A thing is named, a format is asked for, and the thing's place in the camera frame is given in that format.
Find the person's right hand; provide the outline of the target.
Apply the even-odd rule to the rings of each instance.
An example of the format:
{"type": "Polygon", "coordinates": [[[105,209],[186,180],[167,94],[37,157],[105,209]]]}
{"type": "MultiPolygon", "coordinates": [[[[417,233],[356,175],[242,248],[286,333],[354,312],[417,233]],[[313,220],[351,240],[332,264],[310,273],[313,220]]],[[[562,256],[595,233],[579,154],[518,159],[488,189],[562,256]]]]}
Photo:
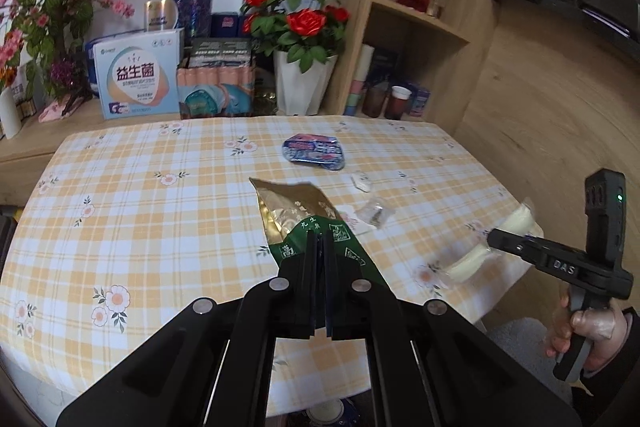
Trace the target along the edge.
{"type": "Polygon", "coordinates": [[[570,295],[565,289],[560,297],[559,308],[552,315],[544,351],[549,358],[556,358],[568,351],[570,338],[574,335],[585,337],[592,341],[592,347],[584,369],[588,373],[597,372],[623,349],[631,324],[631,315],[623,314],[615,300],[604,310],[570,311],[570,295]]]}

